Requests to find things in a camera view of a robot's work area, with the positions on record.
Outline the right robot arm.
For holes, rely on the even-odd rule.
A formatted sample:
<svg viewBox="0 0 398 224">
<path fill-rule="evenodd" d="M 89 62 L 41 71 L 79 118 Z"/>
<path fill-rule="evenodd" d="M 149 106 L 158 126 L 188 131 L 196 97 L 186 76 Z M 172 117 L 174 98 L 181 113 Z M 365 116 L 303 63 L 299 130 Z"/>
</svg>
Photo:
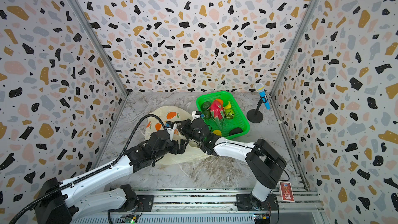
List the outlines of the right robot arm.
<svg viewBox="0 0 398 224">
<path fill-rule="evenodd" d="M 203 119 L 177 122 L 177 129 L 186 141 L 195 142 L 205 154 L 218 157 L 229 157 L 248 164 L 256 178 L 256 184 L 250 193 L 249 204 L 237 201 L 241 210 L 263 210 L 267 207 L 268 195 L 277 187 L 285 172 L 285 159 L 266 141 L 243 143 L 231 141 L 212 133 Z"/>
</svg>

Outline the pink dragon fruit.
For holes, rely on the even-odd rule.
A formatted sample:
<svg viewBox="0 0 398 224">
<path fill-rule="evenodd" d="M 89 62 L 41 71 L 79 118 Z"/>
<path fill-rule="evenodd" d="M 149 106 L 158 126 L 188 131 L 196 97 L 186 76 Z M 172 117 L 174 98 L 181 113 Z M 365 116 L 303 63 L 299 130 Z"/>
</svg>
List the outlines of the pink dragon fruit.
<svg viewBox="0 0 398 224">
<path fill-rule="evenodd" d="M 224 107 L 219 102 L 214 100 L 211 104 L 210 113 L 211 113 L 211 118 L 216 123 L 218 128 L 222 129 L 223 122 L 225 119 Z"/>
</svg>

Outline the yellow banana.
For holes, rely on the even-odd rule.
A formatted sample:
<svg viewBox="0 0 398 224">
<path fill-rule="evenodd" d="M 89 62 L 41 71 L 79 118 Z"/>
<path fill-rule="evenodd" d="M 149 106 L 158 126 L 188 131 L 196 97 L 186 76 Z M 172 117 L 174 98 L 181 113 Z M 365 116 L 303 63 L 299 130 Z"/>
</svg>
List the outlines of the yellow banana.
<svg viewBox="0 0 398 224">
<path fill-rule="evenodd" d="M 224 110 L 228 110 L 232 107 L 230 101 L 228 101 L 228 104 L 226 106 L 224 106 Z"/>
</svg>

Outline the yellow lemon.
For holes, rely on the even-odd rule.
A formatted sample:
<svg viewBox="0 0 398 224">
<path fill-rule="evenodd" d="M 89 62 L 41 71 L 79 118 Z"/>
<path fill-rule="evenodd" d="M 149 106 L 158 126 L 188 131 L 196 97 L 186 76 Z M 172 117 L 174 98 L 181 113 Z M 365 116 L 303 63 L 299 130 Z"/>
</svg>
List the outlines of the yellow lemon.
<svg viewBox="0 0 398 224">
<path fill-rule="evenodd" d="M 222 133 L 220 130 L 214 130 L 213 134 L 217 135 L 217 136 L 222 136 Z"/>
</svg>

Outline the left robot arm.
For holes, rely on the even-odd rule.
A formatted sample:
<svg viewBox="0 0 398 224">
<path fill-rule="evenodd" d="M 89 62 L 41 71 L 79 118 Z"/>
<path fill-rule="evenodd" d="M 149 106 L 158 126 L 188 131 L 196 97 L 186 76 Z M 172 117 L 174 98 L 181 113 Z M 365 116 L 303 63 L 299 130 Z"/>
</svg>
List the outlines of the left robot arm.
<svg viewBox="0 0 398 224">
<path fill-rule="evenodd" d="M 72 221 L 102 211 L 131 211 L 142 207 L 130 185 L 94 194 L 94 191 L 149 166 L 154 166 L 166 154 L 183 154 L 187 140 L 174 141 L 171 134 L 160 130 L 150 139 L 126 150 L 119 160 L 113 160 L 95 171 L 68 180 L 52 178 L 45 182 L 34 211 L 39 224 L 69 224 Z"/>
</svg>

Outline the green custard apple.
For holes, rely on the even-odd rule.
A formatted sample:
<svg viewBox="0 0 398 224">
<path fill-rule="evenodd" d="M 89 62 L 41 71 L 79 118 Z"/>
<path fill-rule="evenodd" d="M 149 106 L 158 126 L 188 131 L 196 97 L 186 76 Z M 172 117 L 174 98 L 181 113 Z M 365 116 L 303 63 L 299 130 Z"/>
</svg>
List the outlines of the green custard apple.
<svg viewBox="0 0 398 224">
<path fill-rule="evenodd" d="M 235 117 L 235 112 L 229 108 L 224 110 L 224 115 L 226 119 L 234 119 Z"/>
</svg>

